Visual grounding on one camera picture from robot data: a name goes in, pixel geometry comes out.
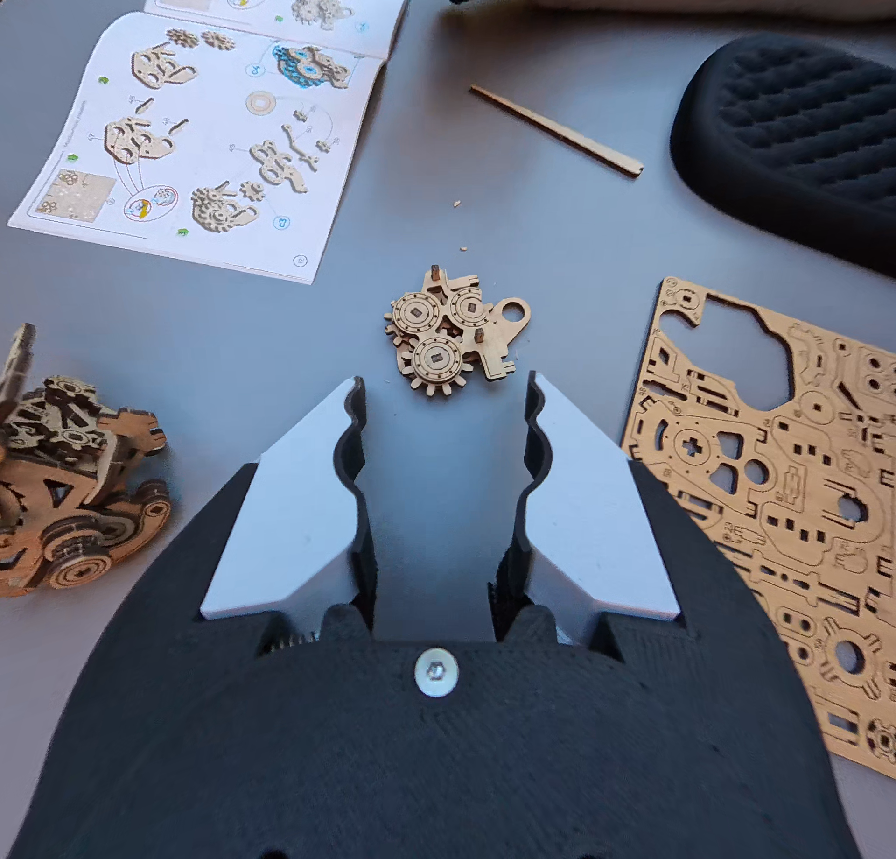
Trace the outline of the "white instruction booklet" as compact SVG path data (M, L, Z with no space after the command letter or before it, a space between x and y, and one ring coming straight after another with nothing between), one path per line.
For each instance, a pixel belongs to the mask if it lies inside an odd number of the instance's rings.
M11 227L311 284L408 0L146 0Z

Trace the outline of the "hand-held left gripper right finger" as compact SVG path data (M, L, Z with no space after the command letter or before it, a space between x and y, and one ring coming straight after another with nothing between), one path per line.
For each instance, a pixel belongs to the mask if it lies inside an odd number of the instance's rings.
M547 607L560 638L588 644L602 612L672 620L679 605L629 459L559 389L531 372L511 543L489 587L496 639L521 609Z

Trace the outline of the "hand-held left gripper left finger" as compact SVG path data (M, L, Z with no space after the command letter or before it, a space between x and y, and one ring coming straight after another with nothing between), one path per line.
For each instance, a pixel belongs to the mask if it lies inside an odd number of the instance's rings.
M344 380L260 457L200 613L276 611L301 637L353 604L373 628L377 567L364 496L364 381Z

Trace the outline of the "small wooden mechanical model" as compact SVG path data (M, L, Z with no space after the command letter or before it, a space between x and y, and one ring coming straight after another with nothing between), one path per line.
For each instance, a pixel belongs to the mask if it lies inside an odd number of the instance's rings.
M24 393L37 330L15 334L1 382L1 596L93 582L166 524L167 484L129 474L166 436L142 410L114 411L95 387L53 376Z

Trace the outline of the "black cushioned pad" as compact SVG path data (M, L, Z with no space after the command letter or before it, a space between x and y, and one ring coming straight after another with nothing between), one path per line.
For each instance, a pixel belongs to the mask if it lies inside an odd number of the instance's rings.
M670 154L688 187L749 225L895 276L895 70L760 34L707 58Z

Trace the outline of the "wooden gear assembly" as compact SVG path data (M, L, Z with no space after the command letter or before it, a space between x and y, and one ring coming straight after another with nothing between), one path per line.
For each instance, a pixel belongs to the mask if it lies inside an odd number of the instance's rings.
M515 371L507 360L509 346L532 318L521 298L485 303L476 275L456 279L437 264L426 273L418 292L404 293L385 315L385 332L396 347L399 372L412 388L428 396L440 389L452 394L462 387L473 361L485 378L502 380Z

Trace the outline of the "pointed wooden stick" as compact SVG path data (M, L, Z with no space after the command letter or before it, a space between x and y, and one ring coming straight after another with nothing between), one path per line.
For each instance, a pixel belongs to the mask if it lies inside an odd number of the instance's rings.
M476 84L471 84L469 90L487 100L487 102L504 109L521 120L529 122L531 125L538 127L544 132L555 136L566 144L585 152L589 156L609 165L614 170L621 171L633 179L638 178L644 171L644 165L638 160L600 144L594 139L582 135L571 127L562 125L539 113L535 113L528 108L513 103L512 101Z

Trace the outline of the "grey desk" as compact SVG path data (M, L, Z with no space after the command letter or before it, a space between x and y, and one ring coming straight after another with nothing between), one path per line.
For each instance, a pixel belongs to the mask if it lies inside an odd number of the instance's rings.
M345 378L366 386L375 637L482 641L511 538L537 370L621 439L658 285L678 275L894 350L894 281L743 225L678 179L668 137L702 61L754 31L894 65L894 23L568 14L410 0L313 285L11 229L106 26L144 0L2 2L2 356L65 373L168 436L148 475L166 531L98 582L2 602L2 857L98 637L134 582L242 464ZM487 102L476 84L638 160L621 171ZM517 371L430 402L397 374L384 312L427 266L478 274L532 322Z

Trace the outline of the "laser-cut wooden parts sheet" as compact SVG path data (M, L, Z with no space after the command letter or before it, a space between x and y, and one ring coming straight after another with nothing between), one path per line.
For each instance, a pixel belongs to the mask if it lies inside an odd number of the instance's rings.
M664 334L707 302L787 347L793 395L758 410ZM666 277L623 449L729 558L784 642L827 748L894 777L895 356Z

